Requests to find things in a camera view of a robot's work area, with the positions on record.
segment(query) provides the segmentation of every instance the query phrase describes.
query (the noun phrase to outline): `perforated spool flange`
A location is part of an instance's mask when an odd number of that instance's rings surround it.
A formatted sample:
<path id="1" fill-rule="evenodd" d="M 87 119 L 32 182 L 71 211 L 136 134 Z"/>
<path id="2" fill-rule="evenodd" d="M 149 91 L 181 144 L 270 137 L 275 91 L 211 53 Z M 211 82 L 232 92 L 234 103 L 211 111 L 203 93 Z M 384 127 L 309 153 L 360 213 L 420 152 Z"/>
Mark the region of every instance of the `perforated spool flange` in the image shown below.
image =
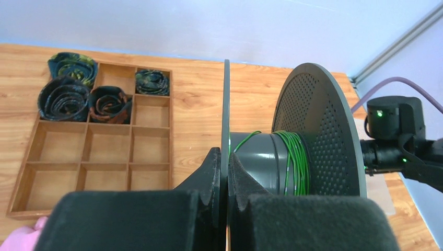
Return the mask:
<path id="1" fill-rule="evenodd" d="M 334 77 L 317 64 L 296 67 L 277 101 L 272 131 L 302 135 L 310 193 L 366 197 L 362 151 L 351 109 Z"/>

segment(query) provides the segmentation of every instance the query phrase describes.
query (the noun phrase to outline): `rolled black tie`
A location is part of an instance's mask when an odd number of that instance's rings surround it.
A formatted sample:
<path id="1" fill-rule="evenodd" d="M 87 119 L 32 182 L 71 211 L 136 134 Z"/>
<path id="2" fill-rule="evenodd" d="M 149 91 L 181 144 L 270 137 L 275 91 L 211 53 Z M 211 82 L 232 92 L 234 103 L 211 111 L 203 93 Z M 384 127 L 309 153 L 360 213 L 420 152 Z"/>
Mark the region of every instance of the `rolled black tie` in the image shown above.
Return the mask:
<path id="1" fill-rule="evenodd" d="M 52 78 L 71 76 L 92 89 L 97 76 L 97 63 L 90 57 L 71 52 L 60 52 L 48 60 Z"/>
<path id="2" fill-rule="evenodd" d="M 132 100 L 115 86 L 100 86 L 91 91 L 88 100 L 93 122 L 129 124 Z"/>
<path id="3" fill-rule="evenodd" d="M 88 118 L 89 88 L 77 79 L 60 76 L 40 92 L 37 106 L 40 117 L 50 121 L 85 122 Z"/>
<path id="4" fill-rule="evenodd" d="M 169 79 L 161 71 L 140 70 L 135 73 L 137 93 L 169 96 Z"/>

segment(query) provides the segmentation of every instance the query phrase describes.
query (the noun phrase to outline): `rolled brown tie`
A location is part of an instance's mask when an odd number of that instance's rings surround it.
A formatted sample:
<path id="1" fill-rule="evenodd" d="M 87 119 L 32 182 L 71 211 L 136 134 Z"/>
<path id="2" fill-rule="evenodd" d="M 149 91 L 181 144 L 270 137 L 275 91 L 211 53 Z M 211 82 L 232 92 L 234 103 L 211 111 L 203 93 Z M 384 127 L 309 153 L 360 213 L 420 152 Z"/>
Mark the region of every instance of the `rolled brown tie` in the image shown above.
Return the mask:
<path id="1" fill-rule="evenodd" d="M 132 99 L 116 86 L 100 86 L 91 91 L 88 108 L 93 122 L 129 124 Z"/>

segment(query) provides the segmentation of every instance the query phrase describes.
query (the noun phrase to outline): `tray compartment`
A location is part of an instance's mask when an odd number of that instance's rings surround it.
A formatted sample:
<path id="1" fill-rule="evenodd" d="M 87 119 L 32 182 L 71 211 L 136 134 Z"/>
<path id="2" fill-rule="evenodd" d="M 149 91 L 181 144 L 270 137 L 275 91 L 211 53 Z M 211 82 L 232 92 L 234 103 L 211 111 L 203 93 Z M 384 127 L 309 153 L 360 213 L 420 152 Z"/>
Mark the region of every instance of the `tray compartment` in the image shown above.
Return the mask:
<path id="1" fill-rule="evenodd" d="M 132 127 L 130 162 L 169 163 L 169 129 Z"/>
<path id="2" fill-rule="evenodd" d="M 169 188 L 168 164 L 130 164 L 130 189 L 167 190 Z"/>
<path id="3" fill-rule="evenodd" d="M 134 125 L 168 128 L 169 110 L 169 97 L 136 94 Z"/>
<path id="4" fill-rule="evenodd" d="M 77 190 L 126 191 L 126 164 L 83 163 Z"/>
<path id="5" fill-rule="evenodd" d="M 51 210 L 75 191 L 77 164 L 28 163 L 22 175 L 13 211 Z"/>
<path id="6" fill-rule="evenodd" d="M 128 125 L 90 123 L 82 160 L 96 163 L 127 163 L 130 138 Z"/>
<path id="7" fill-rule="evenodd" d="M 126 94 L 135 93 L 135 68 L 101 63 L 95 87 L 112 85 L 120 87 Z"/>
<path id="8" fill-rule="evenodd" d="M 38 122 L 28 161 L 79 161 L 85 128 L 85 123 L 78 122 Z"/>

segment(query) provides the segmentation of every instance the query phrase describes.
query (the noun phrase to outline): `wooden table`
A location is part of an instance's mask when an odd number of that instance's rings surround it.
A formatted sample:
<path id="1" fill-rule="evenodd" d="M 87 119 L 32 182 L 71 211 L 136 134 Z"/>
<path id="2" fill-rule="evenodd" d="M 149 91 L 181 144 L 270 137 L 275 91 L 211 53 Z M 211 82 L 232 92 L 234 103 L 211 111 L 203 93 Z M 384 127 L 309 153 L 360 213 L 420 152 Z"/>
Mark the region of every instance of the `wooden table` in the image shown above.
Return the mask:
<path id="1" fill-rule="evenodd" d="M 37 112 L 37 96 L 49 79 L 46 61 L 63 49 L 0 44 L 0 241 L 34 221 L 4 217 Z M 223 63 L 151 56 L 76 51 L 94 59 L 171 69 L 174 78 L 174 185 L 200 166 L 211 147 L 220 146 Z M 275 104 L 292 69 L 231 64 L 231 131 L 270 132 Z M 358 101 L 348 78 L 333 73 L 352 106 Z M 356 118 L 363 118 L 360 109 Z M 402 250 L 438 250 L 397 174 L 385 175 L 396 209 L 389 222 Z"/>

